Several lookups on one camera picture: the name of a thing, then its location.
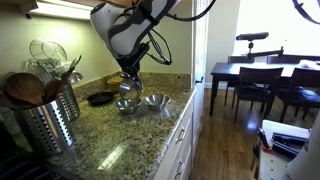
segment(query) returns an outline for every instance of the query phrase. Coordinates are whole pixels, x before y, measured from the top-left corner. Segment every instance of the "window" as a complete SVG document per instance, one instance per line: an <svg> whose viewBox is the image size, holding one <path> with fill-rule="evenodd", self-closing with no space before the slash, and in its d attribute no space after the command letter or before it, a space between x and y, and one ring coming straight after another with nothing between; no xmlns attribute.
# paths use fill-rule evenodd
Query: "window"
<svg viewBox="0 0 320 180"><path fill-rule="evenodd" d="M307 13L319 21L317 0L300 1L304 1ZM291 0L241 0L236 34L258 32L269 32L269 37L253 41L252 52L280 50L283 46L285 54L320 55L320 25L304 19ZM234 54L248 53L248 44L235 40Z"/></svg>

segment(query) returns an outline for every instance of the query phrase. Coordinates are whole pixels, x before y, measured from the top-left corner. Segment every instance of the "cabinet handle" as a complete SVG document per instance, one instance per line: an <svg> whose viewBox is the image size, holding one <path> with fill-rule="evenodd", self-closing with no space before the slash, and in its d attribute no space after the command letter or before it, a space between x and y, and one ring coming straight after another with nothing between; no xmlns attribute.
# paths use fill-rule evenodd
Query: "cabinet handle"
<svg viewBox="0 0 320 180"><path fill-rule="evenodd" d="M184 135L185 135L184 132L186 132L186 131L185 131L184 129L181 129L180 134L179 134L179 136L178 136L178 138L177 138L176 144L178 144L179 141L182 141L182 140L183 140Z"/></svg>
<svg viewBox="0 0 320 180"><path fill-rule="evenodd" d="M178 169L176 171L176 175L174 176L174 179L176 179L178 176L180 176L183 172L184 162L182 160L179 162Z"/></svg>
<svg viewBox="0 0 320 180"><path fill-rule="evenodd" d="M198 84L198 83L202 84L203 78L204 78L204 77L202 76L202 77L201 77L201 80L200 80L200 81L197 80L195 84Z"/></svg>

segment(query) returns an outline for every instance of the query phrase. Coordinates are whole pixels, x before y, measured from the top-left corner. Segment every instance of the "dining table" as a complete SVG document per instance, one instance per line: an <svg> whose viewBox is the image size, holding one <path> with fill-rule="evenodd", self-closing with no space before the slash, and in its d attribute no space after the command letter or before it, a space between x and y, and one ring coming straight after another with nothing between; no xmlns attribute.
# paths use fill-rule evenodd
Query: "dining table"
<svg viewBox="0 0 320 180"><path fill-rule="evenodd" d="M211 87L211 99L210 99L210 116L212 116L213 108L215 105L215 98L217 97L218 86L220 81L230 81L239 79L240 67L247 68L283 68L280 84L288 85L289 79L295 68L304 68L304 69L316 69L320 70L320 66L316 63L309 64L267 64L266 62L254 62L254 63L227 63L227 62L217 62L211 71L212 75L212 87Z"/></svg>

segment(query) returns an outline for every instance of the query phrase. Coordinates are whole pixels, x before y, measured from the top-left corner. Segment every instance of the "utensil holder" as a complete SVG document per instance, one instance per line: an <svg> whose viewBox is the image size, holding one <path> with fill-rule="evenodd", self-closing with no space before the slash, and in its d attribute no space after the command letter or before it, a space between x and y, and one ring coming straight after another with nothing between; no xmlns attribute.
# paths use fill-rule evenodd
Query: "utensil holder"
<svg viewBox="0 0 320 180"><path fill-rule="evenodd" d="M80 109L70 83L68 83L63 92L59 94L59 98L63 104L67 119L69 121L77 119L80 116Z"/></svg>
<svg viewBox="0 0 320 180"><path fill-rule="evenodd" d="M71 127L60 99L21 111L13 111L32 150L50 157L73 144Z"/></svg>

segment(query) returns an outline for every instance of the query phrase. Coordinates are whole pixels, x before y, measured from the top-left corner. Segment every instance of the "stove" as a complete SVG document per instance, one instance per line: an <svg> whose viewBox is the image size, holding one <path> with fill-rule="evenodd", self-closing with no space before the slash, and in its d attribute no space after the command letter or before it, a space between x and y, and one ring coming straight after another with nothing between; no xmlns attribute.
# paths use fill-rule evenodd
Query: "stove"
<svg viewBox="0 0 320 180"><path fill-rule="evenodd" d="M78 180L80 177L17 146L0 122L0 180Z"/></svg>

